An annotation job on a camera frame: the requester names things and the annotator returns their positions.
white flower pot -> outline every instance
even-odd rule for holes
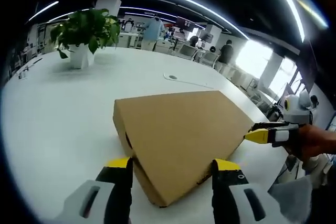
[[[83,69],[93,64],[94,56],[89,50],[88,45],[83,43],[76,47],[70,45],[70,64],[75,69]]]

human hand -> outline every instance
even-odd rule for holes
[[[336,133],[322,130],[316,126],[306,124],[299,128],[299,139],[301,154],[293,151],[292,146],[285,145],[289,154],[297,156],[302,161],[322,153],[336,153]]]

office chair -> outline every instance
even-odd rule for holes
[[[199,62],[203,65],[214,68],[218,58],[219,55],[214,54],[213,52],[206,52]]]
[[[177,51],[175,56],[178,56],[183,59],[193,60],[197,53],[197,48],[194,48],[190,45],[183,44],[182,47]]]

computer monitor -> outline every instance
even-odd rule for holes
[[[202,41],[205,41],[205,42],[208,42],[208,43],[211,43],[212,42],[212,39],[213,39],[213,35],[208,33],[207,31],[205,30],[202,30],[201,31],[201,34],[199,36],[199,38],[202,40]]]
[[[181,18],[181,17],[177,17],[175,26],[177,26],[177,27],[179,27],[183,30],[192,32],[195,28],[195,23],[191,22],[190,20],[187,20],[187,19],[184,19],[184,18]]]

green leaves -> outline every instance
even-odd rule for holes
[[[69,45],[79,46],[81,43],[89,46],[94,53],[97,48],[112,46],[119,41],[120,24],[117,17],[108,15],[107,9],[89,9],[77,11],[69,15],[69,19],[56,26],[50,37],[53,43],[63,45],[69,50]],[[68,58],[58,49],[62,59]]]
[[[62,52],[59,48],[57,48],[57,51],[59,52],[59,55],[61,56],[62,59],[68,58],[68,56],[64,52]]]
[[[91,51],[92,54],[94,54],[97,48],[98,48],[97,38],[95,36],[92,36],[89,41],[89,50]]]

